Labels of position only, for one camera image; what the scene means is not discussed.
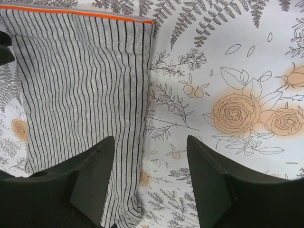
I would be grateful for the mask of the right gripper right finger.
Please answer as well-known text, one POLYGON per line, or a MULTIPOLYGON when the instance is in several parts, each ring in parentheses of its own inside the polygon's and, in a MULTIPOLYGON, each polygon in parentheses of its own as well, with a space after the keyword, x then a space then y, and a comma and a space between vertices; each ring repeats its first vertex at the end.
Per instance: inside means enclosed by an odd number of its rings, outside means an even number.
POLYGON ((243 166, 187 138, 191 182, 202 228, 301 228, 304 181, 243 166))

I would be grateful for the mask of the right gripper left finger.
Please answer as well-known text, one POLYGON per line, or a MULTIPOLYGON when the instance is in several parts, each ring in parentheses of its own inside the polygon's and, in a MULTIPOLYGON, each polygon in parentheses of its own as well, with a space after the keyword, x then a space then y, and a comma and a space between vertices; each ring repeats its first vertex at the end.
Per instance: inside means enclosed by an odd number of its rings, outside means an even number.
POLYGON ((3 228, 98 228, 114 160, 114 138, 31 176, 0 173, 3 228))

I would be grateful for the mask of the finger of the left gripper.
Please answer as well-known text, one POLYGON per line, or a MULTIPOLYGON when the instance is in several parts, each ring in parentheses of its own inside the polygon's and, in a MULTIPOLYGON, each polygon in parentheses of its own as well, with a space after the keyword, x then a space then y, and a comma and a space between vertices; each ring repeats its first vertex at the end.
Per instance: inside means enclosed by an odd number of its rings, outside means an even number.
POLYGON ((9 49, 12 45, 10 36, 1 31, 0 32, 0 64, 5 65, 14 61, 14 55, 9 49))

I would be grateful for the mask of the grey striped boxer underwear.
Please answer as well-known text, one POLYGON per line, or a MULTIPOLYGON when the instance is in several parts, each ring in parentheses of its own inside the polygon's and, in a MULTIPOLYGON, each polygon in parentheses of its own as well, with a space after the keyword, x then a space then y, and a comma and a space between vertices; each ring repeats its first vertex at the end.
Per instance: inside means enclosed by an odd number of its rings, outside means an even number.
POLYGON ((153 21, 39 5, 0 7, 20 68, 27 116, 26 171, 35 173, 115 140, 97 223, 141 221, 140 179, 153 21))

